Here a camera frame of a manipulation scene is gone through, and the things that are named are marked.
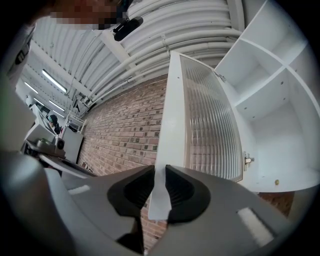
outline person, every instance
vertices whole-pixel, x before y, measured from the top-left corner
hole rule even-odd
[[[49,124],[51,126],[51,128],[54,130],[54,132],[56,134],[60,134],[61,132],[61,127],[59,126],[59,123],[58,123],[58,118],[55,114],[52,114],[52,115],[48,115],[47,116],[47,119],[49,121]]]
[[[107,29],[125,18],[133,0],[37,0],[38,10],[16,34],[11,47],[2,59],[3,72],[15,87],[27,62],[36,21],[51,16],[58,22],[76,25],[92,25],[92,28]]]

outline fluorescent light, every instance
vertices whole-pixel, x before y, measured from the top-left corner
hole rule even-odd
[[[58,114],[59,116],[62,116],[63,118],[65,118],[62,114],[59,114],[57,111],[52,110],[54,113]]]
[[[58,83],[51,75],[49,75],[44,69],[42,70],[42,74],[44,74],[52,83],[54,83],[61,91],[64,93],[67,92],[67,89],[64,88],[60,83]]]
[[[36,94],[38,94],[38,92],[37,92],[35,89],[33,89],[29,84],[27,84],[26,82],[24,82],[24,83],[25,83],[25,85],[28,86],[32,91],[34,91]]]
[[[49,100],[49,102],[55,105],[58,109],[61,109],[63,112],[65,112],[65,110],[62,107],[59,107],[56,103],[53,103],[51,100]]]
[[[37,102],[39,102],[42,106],[44,106],[42,102],[40,102],[40,101],[37,100],[36,98],[34,98],[34,99],[35,99]]]

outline ribbed glass panel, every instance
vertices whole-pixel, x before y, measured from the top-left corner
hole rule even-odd
[[[228,98],[210,68],[184,56],[180,60],[189,122],[186,167],[239,181],[243,175],[243,154]]]

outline ceiling pipe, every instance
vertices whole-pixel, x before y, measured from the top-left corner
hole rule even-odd
[[[171,4],[181,4],[182,2],[189,2],[189,0],[148,0],[142,1],[129,8],[129,17],[143,16],[155,9],[165,7]]]
[[[198,56],[193,56],[192,58],[193,59],[196,59],[196,60],[199,60],[199,59],[208,59],[208,58],[223,58],[226,54],[225,53],[213,53],[213,54],[202,54],[202,55],[198,55]],[[136,75],[135,77],[132,77],[130,79],[128,79],[127,81],[125,82],[122,82],[121,84],[117,85],[116,87],[112,88],[110,91],[106,92],[105,94],[103,94],[102,96],[100,96],[95,102],[105,98],[106,96],[108,96],[109,94],[113,93],[114,91],[118,90],[119,88],[121,88],[122,86],[125,86],[127,84],[129,84],[130,82],[140,78],[140,77],[144,77],[146,75],[149,75],[153,72],[156,72],[156,71],[159,71],[159,70],[162,70],[162,69],[165,69],[165,68],[168,68],[169,67],[169,62],[166,63],[166,64],[162,64],[158,67],[154,67],[152,69],[149,69],[139,75]],[[82,112],[80,114],[80,117],[86,112],[87,110],[85,110],[84,112]]]
[[[175,51],[175,49],[181,48],[181,47],[185,47],[188,45],[197,45],[197,44],[201,44],[201,43],[213,43],[213,42],[227,42],[225,37],[206,37],[206,38],[199,38],[199,39],[192,39],[192,40],[188,40],[188,41],[183,41],[183,42],[178,42],[178,43],[174,43],[170,45],[170,51]],[[166,48],[161,48],[159,50],[155,50],[143,57],[141,57],[137,62],[136,65],[139,65],[140,63],[144,62],[147,59],[150,59],[156,55],[162,54],[164,52],[166,52],[167,49]]]
[[[240,31],[231,30],[231,29],[217,29],[217,30],[203,30],[203,31],[196,31],[192,33],[185,33],[177,36],[170,37],[168,39],[164,39],[165,44],[167,46],[176,44],[182,41],[198,39],[198,38],[206,38],[206,37],[239,37],[241,35]],[[103,85],[105,85],[108,81],[110,81],[116,74],[120,71],[125,69],[125,67],[131,63],[136,62],[138,59],[147,55],[153,51],[156,51],[160,48],[165,47],[163,41],[156,42],[145,49],[141,50],[140,52],[136,53],[135,55],[131,56],[130,58],[126,59],[120,65],[118,65],[115,69],[113,69],[109,74],[107,74],[91,91],[91,93],[86,97],[86,99],[90,99],[92,95],[95,94],[97,90],[99,90]]]
[[[147,36],[147,38],[142,38],[139,41],[134,41],[132,44],[127,45],[125,47],[125,50],[130,55],[132,52],[134,52],[136,49],[143,47],[143,45],[147,44],[148,42],[152,40],[156,40],[161,37],[161,35],[169,35],[170,33],[178,32],[185,29],[197,29],[205,28],[205,27],[221,27],[221,29],[226,29],[227,27],[231,27],[230,20],[222,21],[221,18],[212,18],[211,20],[203,19],[203,20],[197,20],[196,22],[190,21],[189,23],[186,23],[186,21],[181,23],[175,23],[174,27],[172,28],[172,25],[167,27],[161,27],[161,29],[158,29],[156,31],[153,31],[152,36]]]
[[[140,27],[138,27],[134,33],[129,34],[126,38],[125,38],[125,42],[127,42],[128,40],[131,39],[131,37],[141,37],[143,35],[145,35],[145,32],[143,29],[146,29],[148,27],[159,27],[159,24],[162,24],[162,26],[166,25],[166,22],[168,20],[171,20],[173,18],[176,18],[178,16],[181,17],[185,17],[185,16],[192,16],[195,15],[195,13],[198,13],[198,15],[209,15],[211,14],[214,15],[214,12],[225,12],[225,17],[223,17],[223,19],[227,19],[229,16],[229,9],[228,8],[210,8],[210,7],[201,7],[201,8],[188,8],[188,9],[183,9],[183,10],[179,10],[179,11],[175,11],[175,12],[170,12],[169,14],[163,14],[158,16],[159,14],[157,13],[154,18],[152,18],[151,20],[147,20],[147,18],[145,18],[143,25],[141,25]]]
[[[232,42],[207,42],[207,43],[200,43],[195,45],[188,45],[185,47],[181,47],[178,49],[175,49],[175,51],[179,53],[190,53],[190,52],[196,52],[201,50],[207,50],[207,49],[230,49],[232,47]],[[112,88],[114,85],[119,83],[120,81],[125,80],[129,76],[131,76],[136,71],[140,71],[143,68],[146,68],[156,62],[162,61],[163,59],[170,58],[167,52],[161,53],[153,58],[150,58],[143,63],[137,65],[135,68],[130,69],[129,71],[125,72],[124,74],[117,77],[115,80],[113,80],[110,84],[108,84],[105,88],[103,88],[97,95],[92,99],[92,101],[88,104],[91,106],[95,101],[97,101],[98,98],[100,98],[101,95],[103,95],[107,90]]]
[[[154,25],[154,24],[159,24],[165,20],[170,19],[171,17],[178,17],[178,16],[185,16],[185,15],[191,15],[194,14],[195,12],[197,13],[201,13],[203,15],[205,14],[212,14],[214,12],[225,12],[225,18],[229,17],[229,8],[227,5],[225,6],[215,6],[215,7],[211,7],[208,5],[208,3],[206,5],[201,6],[197,6],[197,5],[189,5],[186,7],[181,7],[180,5],[177,6],[172,6],[170,7],[170,10],[167,12],[163,12],[163,13],[159,13],[162,10],[158,10],[155,12],[151,12],[148,16],[144,17],[143,20],[143,25],[141,25],[140,27],[138,27],[135,31],[139,32],[141,30],[143,30],[145,27],[148,27],[150,25]]]

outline white cabinet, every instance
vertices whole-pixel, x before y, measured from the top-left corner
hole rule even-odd
[[[319,184],[319,71],[286,13],[266,2],[215,71],[227,81],[242,150],[255,158],[239,183],[254,192]]]
[[[171,52],[149,218],[171,209],[165,165],[252,192],[320,183],[320,77],[307,40],[265,2],[215,70]],[[254,158],[245,165],[245,154]]]

